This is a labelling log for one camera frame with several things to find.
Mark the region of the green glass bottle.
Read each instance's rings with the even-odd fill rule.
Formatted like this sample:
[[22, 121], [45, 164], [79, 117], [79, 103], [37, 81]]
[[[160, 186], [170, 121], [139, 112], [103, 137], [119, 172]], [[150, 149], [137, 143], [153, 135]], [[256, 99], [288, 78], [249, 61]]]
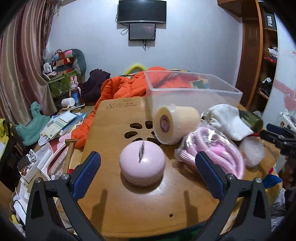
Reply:
[[248, 110], [240, 110], [241, 120], [254, 132], [259, 133], [263, 128], [263, 120]]

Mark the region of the round white container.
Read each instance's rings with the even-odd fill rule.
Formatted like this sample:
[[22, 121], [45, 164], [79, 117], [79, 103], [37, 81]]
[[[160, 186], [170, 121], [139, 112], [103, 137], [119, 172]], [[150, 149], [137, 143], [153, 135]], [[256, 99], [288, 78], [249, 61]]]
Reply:
[[244, 138], [239, 149], [245, 159], [245, 164], [248, 168], [254, 168], [260, 164], [265, 157], [265, 147], [262, 140], [258, 137], [246, 137]]

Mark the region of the white drawstring pouch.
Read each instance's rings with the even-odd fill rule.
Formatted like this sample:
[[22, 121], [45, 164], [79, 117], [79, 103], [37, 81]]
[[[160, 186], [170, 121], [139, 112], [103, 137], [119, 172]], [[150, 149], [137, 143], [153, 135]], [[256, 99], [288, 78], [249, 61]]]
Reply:
[[234, 141], [241, 141], [254, 134], [254, 131], [241, 120], [239, 109], [229, 104], [214, 105], [202, 112], [201, 117]]

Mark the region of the cream plastic jar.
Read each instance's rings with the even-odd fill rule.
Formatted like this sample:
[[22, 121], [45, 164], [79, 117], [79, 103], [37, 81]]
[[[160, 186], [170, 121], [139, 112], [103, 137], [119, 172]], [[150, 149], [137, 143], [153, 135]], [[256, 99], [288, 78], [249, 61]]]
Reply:
[[190, 106], [161, 106], [152, 118], [154, 135], [164, 145], [178, 143], [196, 130], [201, 122], [198, 111]]

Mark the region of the pink round box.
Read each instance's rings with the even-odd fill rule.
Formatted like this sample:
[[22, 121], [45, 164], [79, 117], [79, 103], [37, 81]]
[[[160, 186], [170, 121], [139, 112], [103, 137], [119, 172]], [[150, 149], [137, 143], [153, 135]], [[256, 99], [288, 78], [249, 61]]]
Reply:
[[122, 150], [119, 166], [123, 177], [132, 185], [151, 186], [162, 179], [166, 156], [153, 142], [135, 141]]

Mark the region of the wooden shelf cabinet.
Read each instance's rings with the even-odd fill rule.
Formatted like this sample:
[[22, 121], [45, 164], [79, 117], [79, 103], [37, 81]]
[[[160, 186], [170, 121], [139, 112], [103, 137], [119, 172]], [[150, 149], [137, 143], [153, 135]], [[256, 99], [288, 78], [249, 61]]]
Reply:
[[235, 85], [243, 92], [240, 104], [263, 113], [277, 66], [274, 12], [265, 1], [217, 1], [217, 4], [242, 20], [242, 51]]

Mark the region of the clear plastic storage bin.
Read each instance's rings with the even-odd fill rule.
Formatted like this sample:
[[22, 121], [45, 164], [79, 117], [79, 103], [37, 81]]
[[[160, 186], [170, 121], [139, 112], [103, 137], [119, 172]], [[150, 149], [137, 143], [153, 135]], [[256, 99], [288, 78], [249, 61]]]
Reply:
[[165, 105], [190, 106], [199, 113], [217, 104], [237, 107], [243, 93], [212, 74], [145, 71], [147, 104], [152, 116]]

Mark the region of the white cup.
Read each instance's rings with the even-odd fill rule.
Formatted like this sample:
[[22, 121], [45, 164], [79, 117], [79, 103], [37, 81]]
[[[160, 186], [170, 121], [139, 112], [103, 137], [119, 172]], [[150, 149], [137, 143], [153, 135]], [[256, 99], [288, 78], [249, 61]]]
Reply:
[[64, 98], [61, 101], [61, 105], [63, 108], [70, 108], [75, 105], [75, 99], [73, 97]]

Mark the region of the green storage box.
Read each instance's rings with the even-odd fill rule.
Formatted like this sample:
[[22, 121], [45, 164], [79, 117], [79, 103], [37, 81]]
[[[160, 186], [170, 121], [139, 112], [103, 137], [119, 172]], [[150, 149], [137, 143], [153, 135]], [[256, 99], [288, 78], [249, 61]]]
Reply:
[[75, 70], [50, 80], [48, 84], [51, 96], [55, 98], [69, 93], [70, 78], [74, 76], [76, 76]]

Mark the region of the dark purple garment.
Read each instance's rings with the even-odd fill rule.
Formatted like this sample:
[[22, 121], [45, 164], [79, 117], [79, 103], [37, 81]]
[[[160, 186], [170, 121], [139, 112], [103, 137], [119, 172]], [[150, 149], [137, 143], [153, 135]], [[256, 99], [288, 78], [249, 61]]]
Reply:
[[89, 73], [89, 78], [86, 82], [79, 85], [81, 88], [81, 97], [85, 103], [97, 102], [101, 96], [101, 87], [104, 81], [111, 76], [110, 73], [102, 69], [94, 69]]

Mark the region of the pink striped curtain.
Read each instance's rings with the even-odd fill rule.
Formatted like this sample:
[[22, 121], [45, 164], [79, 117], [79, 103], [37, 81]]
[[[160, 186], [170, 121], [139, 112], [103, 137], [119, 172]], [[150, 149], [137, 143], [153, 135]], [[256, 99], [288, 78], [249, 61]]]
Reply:
[[57, 1], [26, 1], [1, 35], [1, 118], [11, 123], [27, 125], [35, 101], [45, 115], [56, 111], [42, 77], [56, 5]]

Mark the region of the orange down jacket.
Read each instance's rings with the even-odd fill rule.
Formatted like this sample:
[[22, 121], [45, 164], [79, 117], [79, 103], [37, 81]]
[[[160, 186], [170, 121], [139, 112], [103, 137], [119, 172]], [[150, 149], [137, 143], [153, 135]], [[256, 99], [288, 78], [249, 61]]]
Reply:
[[[148, 71], [151, 73], [150, 82], [153, 87], [165, 88], [191, 88], [189, 80], [182, 78], [177, 73], [169, 71], [162, 67], [152, 67]], [[101, 87], [101, 96], [96, 102], [91, 114], [86, 117], [83, 123], [72, 133], [71, 138], [76, 139], [75, 148], [83, 150], [91, 132], [91, 126], [97, 114], [107, 104], [119, 104], [121, 107], [132, 103], [134, 99], [147, 96], [148, 90], [147, 78], [144, 71], [141, 71], [132, 77], [117, 76], [104, 81]]]

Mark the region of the yellow curved pillow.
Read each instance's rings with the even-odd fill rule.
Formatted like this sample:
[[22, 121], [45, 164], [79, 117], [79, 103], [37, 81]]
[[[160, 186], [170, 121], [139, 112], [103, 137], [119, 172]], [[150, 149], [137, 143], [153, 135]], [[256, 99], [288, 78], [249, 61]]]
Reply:
[[143, 66], [142, 64], [140, 63], [135, 63], [135, 64], [132, 64], [126, 71], [125, 71], [125, 75], [129, 75], [129, 74], [132, 74], [132, 73], [135, 73], [135, 72], [139, 72], [139, 71], [145, 71], [147, 70], [147, 68], [145, 66]]

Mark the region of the small wall screen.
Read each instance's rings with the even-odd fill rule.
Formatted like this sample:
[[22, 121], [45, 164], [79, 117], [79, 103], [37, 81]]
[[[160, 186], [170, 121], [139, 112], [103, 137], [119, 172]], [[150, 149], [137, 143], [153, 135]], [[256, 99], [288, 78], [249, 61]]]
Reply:
[[156, 38], [156, 24], [130, 23], [128, 32], [128, 37], [130, 41], [154, 41]]

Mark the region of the large black wall monitor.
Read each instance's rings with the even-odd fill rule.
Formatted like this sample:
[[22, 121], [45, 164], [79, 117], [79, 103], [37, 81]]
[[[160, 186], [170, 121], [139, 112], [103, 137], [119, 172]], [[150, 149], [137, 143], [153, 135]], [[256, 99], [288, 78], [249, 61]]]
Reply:
[[119, 1], [117, 20], [120, 23], [166, 23], [166, 1]]

